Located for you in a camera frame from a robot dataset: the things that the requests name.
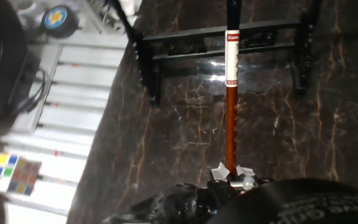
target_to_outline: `wooden stick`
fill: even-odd
[[[237,74],[241,0],[227,0],[226,31],[226,168],[236,175]]]

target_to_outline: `black cylinder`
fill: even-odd
[[[272,182],[232,200],[208,224],[358,223],[358,189],[328,180]]]

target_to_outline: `metal leg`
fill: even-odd
[[[308,86],[308,74],[311,70],[311,48],[313,34],[320,15],[323,0],[314,0],[309,11],[301,15],[301,24],[295,36],[295,67],[293,69],[293,87],[295,96],[304,96]]]
[[[132,43],[135,48],[140,82],[147,88],[150,103],[159,106],[161,101],[161,81],[159,73],[156,73],[154,70],[155,65],[153,63],[152,49],[143,41],[143,35],[136,34],[135,29],[129,24],[119,0],[105,0],[105,4],[112,5],[122,21],[129,42]]]

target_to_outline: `black bar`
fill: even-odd
[[[276,44],[268,47],[254,47],[249,49],[239,49],[239,54],[251,54],[257,52],[269,52],[278,50],[291,50],[295,47],[294,43]],[[208,58],[224,56],[224,50],[210,50],[209,52],[195,53],[195,54],[181,54],[181,55],[156,55],[153,57],[154,61],[166,61],[175,59],[189,59],[189,58]]]
[[[226,0],[227,29],[239,30],[241,16],[241,0]]]
[[[277,21],[255,22],[251,24],[241,24],[240,32],[263,32],[278,29],[292,29],[300,25],[299,19],[282,19]],[[185,38],[205,38],[205,37],[224,37],[227,26],[182,30],[178,32],[169,32],[166,34],[147,35],[143,38],[145,42],[174,42]]]

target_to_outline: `small white piece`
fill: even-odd
[[[242,182],[242,188],[245,191],[253,189],[255,187],[255,179],[249,176],[244,177],[244,181]]]
[[[226,177],[230,174],[230,171],[223,165],[223,163],[220,163],[217,169],[211,169],[211,173],[214,180],[227,181]]]
[[[246,177],[253,177],[255,176],[254,170],[246,167],[237,166],[236,167],[237,175],[241,176],[244,175]]]

